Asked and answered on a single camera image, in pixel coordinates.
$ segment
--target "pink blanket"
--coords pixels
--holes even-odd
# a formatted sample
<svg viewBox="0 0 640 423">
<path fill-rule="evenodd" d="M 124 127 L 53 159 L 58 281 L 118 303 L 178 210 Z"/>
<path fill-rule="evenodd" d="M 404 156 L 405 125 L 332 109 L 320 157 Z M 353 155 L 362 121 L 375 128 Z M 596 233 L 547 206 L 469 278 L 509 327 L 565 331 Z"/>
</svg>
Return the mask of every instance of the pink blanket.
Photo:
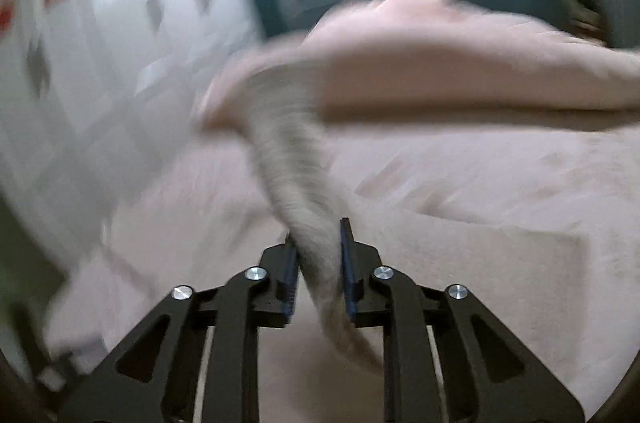
<svg viewBox="0 0 640 423">
<path fill-rule="evenodd" d="M 320 69 L 325 120 L 434 106 L 640 105 L 640 52 L 457 0 L 373 0 L 339 6 L 308 35 L 272 40 L 229 64 L 200 103 L 204 126 L 233 123 L 239 84 L 292 61 Z"/>
</svg>

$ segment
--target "silver bolt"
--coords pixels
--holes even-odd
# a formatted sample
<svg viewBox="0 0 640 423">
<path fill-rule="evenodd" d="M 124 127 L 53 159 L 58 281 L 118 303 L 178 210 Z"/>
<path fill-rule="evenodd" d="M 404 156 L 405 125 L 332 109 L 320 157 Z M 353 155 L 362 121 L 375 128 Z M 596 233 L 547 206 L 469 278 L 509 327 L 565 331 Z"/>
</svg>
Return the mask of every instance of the silver bolt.
<svg viewBox="0 0 640 423">
<path fill-rule="evenodd" d="M 375 270 L 373 270 L 373 275 L 375 275 L 380 280 L 389 280 L 394 276 L 394 271 L 388 266 L 378 266 Z"/>
<path fill-rule="evenodd" d="M 469 294 L 469 290 L 465 286 L 462 286 L 462 284 L 454 284 L 449 287 L 448 293 L 451 298 L 462 300 Z"/>
<path fill-rule="evenodd" d="M 249 280 L 262 280 L 267 276 L 267 270 L 260 267 L 249 268 L 244 272 L 244 276 Z"/>
<path fill-rule="evenodd" d="M 176 300 L 187 300 L 193 295 L 193 289 L 189 286 L 176 286 L 171 292 L 171 296 Z"/>
</svg>

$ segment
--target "bed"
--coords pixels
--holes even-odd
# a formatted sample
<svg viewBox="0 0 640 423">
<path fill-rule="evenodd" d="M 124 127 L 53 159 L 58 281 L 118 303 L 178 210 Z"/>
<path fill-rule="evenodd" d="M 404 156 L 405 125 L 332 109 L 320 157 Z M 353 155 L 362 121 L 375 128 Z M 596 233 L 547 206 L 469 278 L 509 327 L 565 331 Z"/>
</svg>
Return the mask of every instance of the bed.
<svg viewBox="0 0 640 423">
<path fill-rule="evenodd" d="M 286 23 L 297 29 L 310 28 L 342 0 L 278 1 Z M 505 11 L 537 15 L 560 29 L 572 19 L 572 0 L 478 1 L 488 7 L 507 3 Z M 637 2 L 596 0 L 611 46 L 636 44 Z M 551 350 L 557 346 L 545 349 L 543 340 L 534 350 L 591 417 L 640 348 L 639 120 L 627 112 L 492 111 L 351 122 L 329 128 L 328 165 L 350 191 L 381 205 L 484 225 L 574 233 L 587 241 L 580 248 L 584 261 L 562 270 L 581 274 L 587 284 L 587 295 L 569 290 L 562 299 L 574 316 L 565 322 L 578 330 L 562 341 L 559 355 Z M 174 285 L 220 285 L 283 236 L 246 144 L 222 134 L 194 140 L 134 205 L 120 206 L 104 227 L 102 244 L 52 310 L 49 342 L 100 333 L 112 348 Z M 562 277 L 551 265 L 548 273 Z M 482 288 L 473 275 L 463 279 Z M 82 323 L 70 326 L 81 303 Z M 261 336 L 263 420 L 376 421 L 382 414 L 380 379 L 335 358 L 304 287 L 297 311 L 288 331 Z M 594 421 L 624 421 L 633 395 L 626 401 L 620 395 L 637 388 L 636 368 Z"/>
</svg>

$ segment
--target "metal screw head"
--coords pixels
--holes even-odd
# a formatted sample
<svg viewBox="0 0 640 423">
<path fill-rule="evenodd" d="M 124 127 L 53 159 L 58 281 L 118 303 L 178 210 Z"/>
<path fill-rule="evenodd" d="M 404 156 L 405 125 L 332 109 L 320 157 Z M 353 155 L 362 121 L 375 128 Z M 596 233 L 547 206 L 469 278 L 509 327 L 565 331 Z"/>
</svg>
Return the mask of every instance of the metal screw head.
<svg viewBox="0 0 640 423">
<path fill-rule="evenodd" d="M 462 284 L 454 284 L 453 286 L 449 286 L 447 293 L 449 293 L 451 298 L 462 300 L 469 294 L 469 290 L 465 286 L 462 286 Z"/>
<path fill-rule="evenodd" d="M 378 266 L 375 270 L 373 270 L 373 275 L 380 280 L 389 280 L 394 276 L 394 271 L 392 268 L 388 266 Z"/>
<path fill-rule="evenodd" d="M 244 272 L 244 276 L 249 280 L 262 280 L 267 276 L 267 270 L 260 267 L 252 267 Z"/>
<path fill-rule="evenodd" d="M 193 289 L 189 286 L 176 286 L 171 292 L 171 296 L 176 300 L 187 300 L 193 295 Z"/>
</svg>

